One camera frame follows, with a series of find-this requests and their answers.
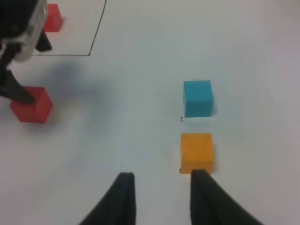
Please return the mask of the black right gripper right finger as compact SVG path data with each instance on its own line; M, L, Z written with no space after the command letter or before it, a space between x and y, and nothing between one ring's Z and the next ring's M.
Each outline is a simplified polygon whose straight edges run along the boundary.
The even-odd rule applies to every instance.
M193 225L260 225L204 170L191 172L190 217Z

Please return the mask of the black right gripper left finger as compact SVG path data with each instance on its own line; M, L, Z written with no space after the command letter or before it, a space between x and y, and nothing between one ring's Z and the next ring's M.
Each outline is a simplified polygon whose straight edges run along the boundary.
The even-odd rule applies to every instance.
M82 225L134 225L136 223L135 176L121 172Z

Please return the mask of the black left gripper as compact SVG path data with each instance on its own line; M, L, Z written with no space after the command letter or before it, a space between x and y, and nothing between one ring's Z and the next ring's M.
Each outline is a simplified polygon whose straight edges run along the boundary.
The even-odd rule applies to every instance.
M5 70L20 51L20 45L14 43L14 38L25 29L24 19L29 18L28 10L22 11L25 6L23 0L2 0L0 2L0 69ZM50 51L52 45L42 30L35 49ZM0 73L0 96L22 104L31 104L34 97L13 76L11 70Z

